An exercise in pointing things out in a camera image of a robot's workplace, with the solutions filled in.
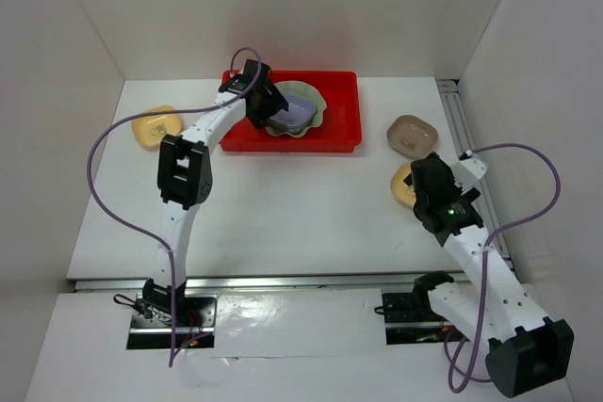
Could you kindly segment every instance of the brown plate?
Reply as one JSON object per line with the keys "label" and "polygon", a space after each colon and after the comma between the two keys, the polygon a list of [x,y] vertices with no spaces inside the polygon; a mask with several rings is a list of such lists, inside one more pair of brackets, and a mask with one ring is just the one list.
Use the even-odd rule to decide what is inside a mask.
{"label": "brown plate", "polygon": [[411,159],[427,157],[437,137],[433,126],[413,115],[402,115],[387,130],[389,146]]}

